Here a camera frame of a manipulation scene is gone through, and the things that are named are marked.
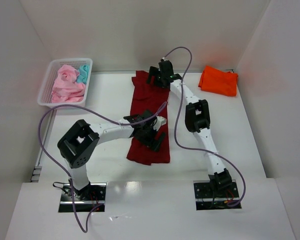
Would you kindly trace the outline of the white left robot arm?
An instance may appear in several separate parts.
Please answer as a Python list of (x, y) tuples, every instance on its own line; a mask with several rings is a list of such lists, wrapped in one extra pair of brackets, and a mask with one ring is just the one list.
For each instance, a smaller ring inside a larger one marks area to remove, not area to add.
[(57, 147), (66, 161), (70, 173), (69, 181), (72, 182), (74, 194), (79, 200), (86, 200), (93, 194), (86, 164), (98, 145), (132, 138), (151, 152), (160, 150), (166, 135), (164, 132), (160, 133), (160, 130), (167, 124), (167, 119), (152, 115), (152, 112), (145, 110), (141, 115), (124, 116), (117, 124), (90, 125), (80, 119), (65, 133)]

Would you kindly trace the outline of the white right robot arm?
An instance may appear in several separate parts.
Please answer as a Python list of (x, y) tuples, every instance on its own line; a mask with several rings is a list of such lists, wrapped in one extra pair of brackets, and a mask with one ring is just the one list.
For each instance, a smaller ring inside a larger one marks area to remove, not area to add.
[(232, 177), (222, 159), (217, 156), (218, 151), (210, 129), (208, 102), (205, 99), (199, 99), (183, 83), (180, 74), (174, 73), (172, 63), (164, 58), (160, 60), (158, 67), (149, 68), (146, 83), (169, 89), (182, 104), (185, 103), (185, 127), (207, 153), (207, 170), (212, 197), (216, 198), (223, 194), (231, 186)]

